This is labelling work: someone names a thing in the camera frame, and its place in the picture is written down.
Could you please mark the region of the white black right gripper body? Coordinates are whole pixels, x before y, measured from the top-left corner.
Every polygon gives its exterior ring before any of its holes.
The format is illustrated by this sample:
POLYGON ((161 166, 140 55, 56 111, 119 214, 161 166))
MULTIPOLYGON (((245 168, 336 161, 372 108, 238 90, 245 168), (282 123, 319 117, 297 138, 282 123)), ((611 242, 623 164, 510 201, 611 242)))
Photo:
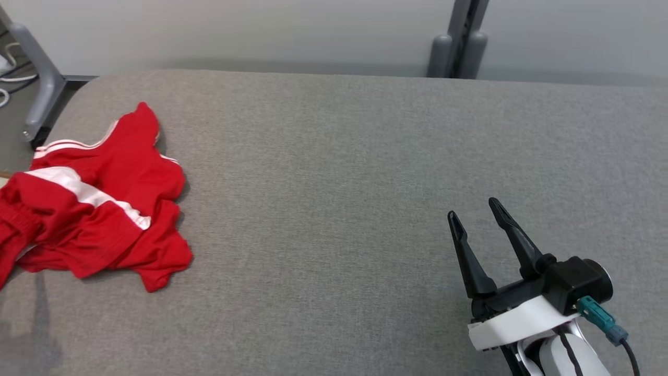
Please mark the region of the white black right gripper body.
POLYGON ((561 314, 548 302, 542 295, 543 280, 516 281, 491 293, 480 293, 480 286, 468 283, 474 316, 468 335, 478 351, 517 343, 580 316, 575 310, 561 314))

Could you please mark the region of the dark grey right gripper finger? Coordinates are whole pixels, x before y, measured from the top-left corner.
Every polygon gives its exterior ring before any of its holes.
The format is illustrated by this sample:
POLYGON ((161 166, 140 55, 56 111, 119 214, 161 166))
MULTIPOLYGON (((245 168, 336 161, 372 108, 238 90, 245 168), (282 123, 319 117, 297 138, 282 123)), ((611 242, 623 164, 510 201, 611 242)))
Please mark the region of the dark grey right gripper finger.
POLYGON ((520 263, 520 275, 525 280, 534 280, 541 276, 536 263, 542 257, 539 248, 530 240, 515 219, 498 199, 490 199, 490 207, 497 224, 505 231, 520 263))
POLYGON ((491 297, 496 293, 496 283, 487 276, 475 257, 468 243, 468 233, 454 211, 448 213, 448 224, 466 295, 471 299, 491 297))

